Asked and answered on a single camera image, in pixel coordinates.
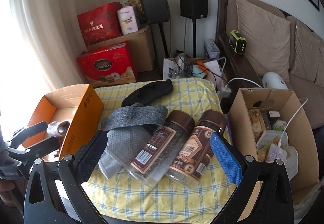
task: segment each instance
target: white round device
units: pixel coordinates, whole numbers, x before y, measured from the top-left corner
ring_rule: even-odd
[[[262,85],[269,89],[288,90],[284,80],[275,72],[267,72],[262,78]]]

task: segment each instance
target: brown pillow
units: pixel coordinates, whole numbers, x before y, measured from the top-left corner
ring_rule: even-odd
[[[319,35],[315,32],[312,33],[313,36],[320,41],[320,56],[317,67],[317,74],[315,79],[315,84],[317,86],[324,87],[324,40],[321,39]]]
[[[290,22],[246,0],[236,0],[245,55],[258,76],[273,71],[289,82]]]
[[[320,57],[320,41],[299,21],[295,29],[295,57],[291,74],[304,80],[316,79]]]

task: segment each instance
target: portable radio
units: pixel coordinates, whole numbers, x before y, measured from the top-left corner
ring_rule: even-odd
[[[243,54],[246,48],[246,39],[236,30],[229,34],[229,43],[236,53]]]

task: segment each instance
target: jar label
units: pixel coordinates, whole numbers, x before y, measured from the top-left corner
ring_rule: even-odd
[[[214,132],[205,126],[195,127],[170,168],[199,180],[214,156],[210,148],[210,136]]]
[[[148,143],[132,160],[131,165],[145,174],[176,133],[175,130],[167,126],[155,131]]]

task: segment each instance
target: red gift box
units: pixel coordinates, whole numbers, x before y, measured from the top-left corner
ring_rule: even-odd
[[[137,70],[128,41],[83,52],[77,63],[93,87],[136,82]]]
[[[120,3],[109,3],[78,15],[83,40],[87,46],[122,36],[117,11]]]

